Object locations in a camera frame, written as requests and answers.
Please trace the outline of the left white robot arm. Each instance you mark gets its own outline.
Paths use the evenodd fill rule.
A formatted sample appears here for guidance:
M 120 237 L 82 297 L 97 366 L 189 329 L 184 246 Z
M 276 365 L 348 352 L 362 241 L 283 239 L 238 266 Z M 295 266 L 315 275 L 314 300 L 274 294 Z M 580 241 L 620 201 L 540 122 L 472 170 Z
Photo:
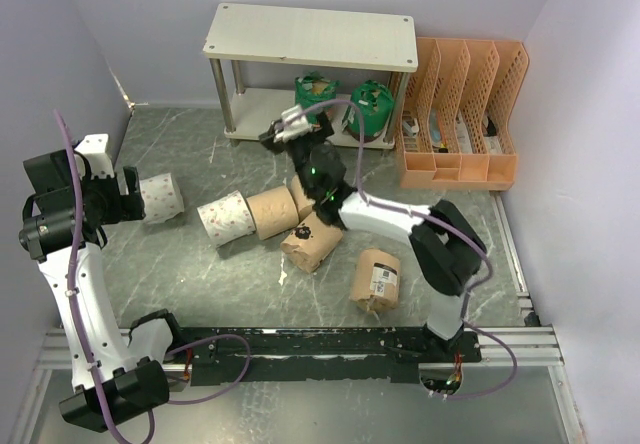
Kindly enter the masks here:
M 23 163 L 34 192 L 25 202 L 21 246 L 49 284 L 72 358 L 69 424 L 102 433 L 169 400 L 162 363 L 187 349 L 174 315 L 161 309 L 118 327 L 106 289 L 107 225 L 145 216 L 138 173 L 124 167 L 122 193 L 106 154 L 58 150 Z

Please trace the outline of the green torn roll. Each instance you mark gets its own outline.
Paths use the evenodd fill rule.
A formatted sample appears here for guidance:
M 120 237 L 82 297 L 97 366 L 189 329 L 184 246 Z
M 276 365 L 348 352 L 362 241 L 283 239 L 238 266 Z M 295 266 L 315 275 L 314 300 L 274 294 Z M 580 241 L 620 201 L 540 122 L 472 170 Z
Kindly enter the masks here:
M 295 79 L 295 104 L 307 109 L 312 105 L 335 99 L 339 85 L 339 80 L 323 77 L 319 72 L 299 76 Z

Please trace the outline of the white dotted paper roll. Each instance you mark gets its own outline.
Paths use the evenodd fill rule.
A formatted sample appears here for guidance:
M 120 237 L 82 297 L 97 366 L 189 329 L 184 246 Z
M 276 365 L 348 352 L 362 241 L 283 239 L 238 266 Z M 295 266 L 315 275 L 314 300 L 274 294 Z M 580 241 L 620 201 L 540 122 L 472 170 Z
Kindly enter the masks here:
M 183 197 L 172 173 L 164 173 L 140 182 L 147 225 L 161 224 L 185 210 Z

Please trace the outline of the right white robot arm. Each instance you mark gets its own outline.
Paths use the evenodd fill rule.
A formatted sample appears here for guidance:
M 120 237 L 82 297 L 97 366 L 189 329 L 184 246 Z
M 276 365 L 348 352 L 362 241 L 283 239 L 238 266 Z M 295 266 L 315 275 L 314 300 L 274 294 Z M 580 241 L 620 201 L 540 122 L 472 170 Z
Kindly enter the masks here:
M 482 239 L 450 201 L 432 206 L 411 206 L 374 197 L 345 180 L 346 166 L 328 141 L 333 134 L 324 116 L 316 125 L 303 121 L 287 126 L 273 121 L 260 134 L 261 145 L 274 154 L 285 152 L 294 164 L 303 192 L 326 225 L 380 235 L 407 245 L 435 304 L 424 325 L 424 348 L 433 360 L 443 362 L 459 348 L 468 305 L 470 282 L 487 257 Z

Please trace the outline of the green roll with brown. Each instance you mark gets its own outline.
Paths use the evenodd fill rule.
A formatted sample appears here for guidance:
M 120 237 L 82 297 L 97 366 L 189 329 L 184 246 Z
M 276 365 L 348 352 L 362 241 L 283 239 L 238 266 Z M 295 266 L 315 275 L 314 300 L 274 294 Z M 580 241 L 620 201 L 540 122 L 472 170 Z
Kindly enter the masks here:
M 360 109 L 363 117 L 364 141 L 377 139 L 394 108 L 389 88 L 377 81 L 368 80 L 352 92 L 351 101 Z

